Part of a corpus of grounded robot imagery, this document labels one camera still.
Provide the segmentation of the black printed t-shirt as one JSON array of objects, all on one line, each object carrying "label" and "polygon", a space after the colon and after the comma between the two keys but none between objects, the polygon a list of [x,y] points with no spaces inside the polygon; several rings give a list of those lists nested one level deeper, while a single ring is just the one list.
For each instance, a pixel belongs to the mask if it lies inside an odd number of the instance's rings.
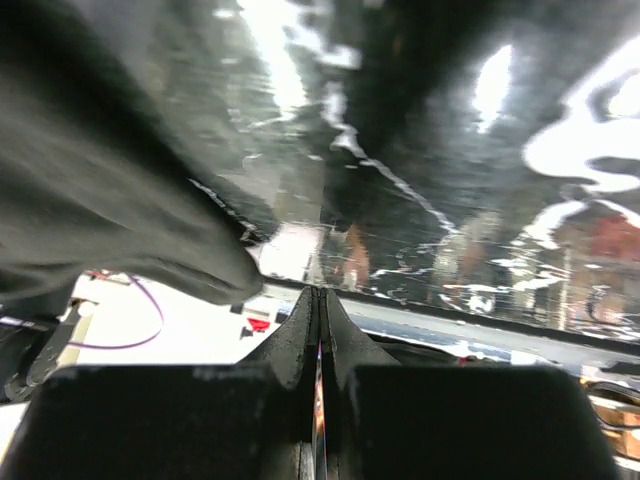
[{"label": "black printed t-shirt", "polygon": [[70,292],[90,269],[240,303],[264,284],[249,240],[73,3],[2,3],[3,304]]}]

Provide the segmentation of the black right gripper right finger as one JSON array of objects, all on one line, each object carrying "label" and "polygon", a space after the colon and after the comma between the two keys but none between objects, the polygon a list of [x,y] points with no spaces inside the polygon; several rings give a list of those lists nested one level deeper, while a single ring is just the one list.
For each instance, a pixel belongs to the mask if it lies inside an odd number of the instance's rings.
[{"label": "black right gripper right finger", "polygon": [[398,361],[350,320],[339,297],[330,289],[319,291],[319,331],[327,477],[345,479],[347,470],[341,460],[349,434],[348,377],[361,365],[396,366]]}]

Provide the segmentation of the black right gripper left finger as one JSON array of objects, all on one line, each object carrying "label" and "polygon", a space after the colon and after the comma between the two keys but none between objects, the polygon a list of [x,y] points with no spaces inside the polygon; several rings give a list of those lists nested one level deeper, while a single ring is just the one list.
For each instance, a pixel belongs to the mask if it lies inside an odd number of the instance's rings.
[{"label": "black right gripper left finger", "polygon": [[315,433],[314,401],[319,347],[319,289],[302,289],[290,315],[240,360],[260,366],[273,384],[266,400],[266,426],[259,443],[261,479],[300,479],[306,447]]}]

